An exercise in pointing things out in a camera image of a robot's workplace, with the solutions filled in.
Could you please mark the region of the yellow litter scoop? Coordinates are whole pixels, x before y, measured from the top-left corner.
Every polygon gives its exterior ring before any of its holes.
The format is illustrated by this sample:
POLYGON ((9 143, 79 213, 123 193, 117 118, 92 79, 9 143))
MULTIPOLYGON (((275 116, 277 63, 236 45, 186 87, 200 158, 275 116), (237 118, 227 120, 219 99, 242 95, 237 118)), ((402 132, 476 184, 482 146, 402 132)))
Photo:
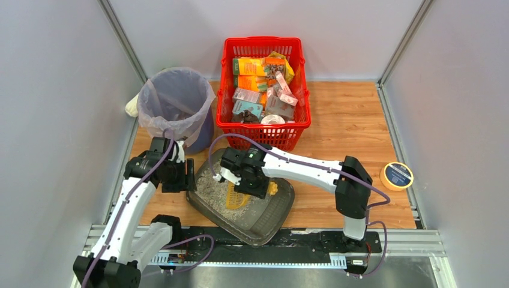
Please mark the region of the yellow litter scoop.
MULTIPOLYGON (((267 193, 270 196, 275 195, 278 192, 278 185, 274 181, 270 181, 267 189, 267 193)), ((234 185, 228 183, 226 190, 226 209, 238 209, 246 206, 250 200, 250 195, 242 194, 234 191, 234 185)))

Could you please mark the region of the grey litter box tray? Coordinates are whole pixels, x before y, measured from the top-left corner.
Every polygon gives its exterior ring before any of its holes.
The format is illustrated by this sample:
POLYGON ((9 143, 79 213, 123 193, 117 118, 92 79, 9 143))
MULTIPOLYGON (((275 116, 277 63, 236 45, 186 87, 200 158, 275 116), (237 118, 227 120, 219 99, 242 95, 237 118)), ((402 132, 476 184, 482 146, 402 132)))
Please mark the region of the grey litter box tray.
POLYGON ((217 182, 208 163, 198 169, 195 178, 196 190, 186 193, 188 203, 248 245, 268 243, 282 227, 295 199, 293 186, 281 178, 270 180, 277 191, 264 199, 235 192, 229 181, 217 182))

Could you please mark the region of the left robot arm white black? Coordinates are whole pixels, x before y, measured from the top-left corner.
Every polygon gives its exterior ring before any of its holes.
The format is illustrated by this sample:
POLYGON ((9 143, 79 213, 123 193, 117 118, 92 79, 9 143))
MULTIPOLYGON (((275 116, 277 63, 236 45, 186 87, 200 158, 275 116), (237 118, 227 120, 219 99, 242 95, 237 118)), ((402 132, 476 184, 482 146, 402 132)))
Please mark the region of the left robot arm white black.
POLYGON ((77 256, 73 271, 82 287, 138 287, 141 273, 164 246, 183 239, 178 217, 159 214, 135 240, 140 218, 160 187, 164 193, 196 188, 194 161, 185 141, 155 137, 148 150, 125 165, 118 201, 88 256, 77 256))

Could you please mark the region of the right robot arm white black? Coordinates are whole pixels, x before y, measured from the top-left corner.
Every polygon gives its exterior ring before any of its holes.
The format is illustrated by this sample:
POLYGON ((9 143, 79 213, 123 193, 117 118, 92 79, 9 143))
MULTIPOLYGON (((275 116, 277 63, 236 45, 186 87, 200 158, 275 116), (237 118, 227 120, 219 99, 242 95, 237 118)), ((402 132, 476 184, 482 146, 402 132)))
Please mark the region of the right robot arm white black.
POLYGON ((355 157, 327 161, 277 148, 251 145, 241 151, 228 147, 213 178, 218 182, 229 181, 237 192, 258 198, 267 194, 270 179, 290 179, 319 187, 335 196, 336 209, 344 217, 344 236, 353 241, 364 239, 373 180, 355 157))

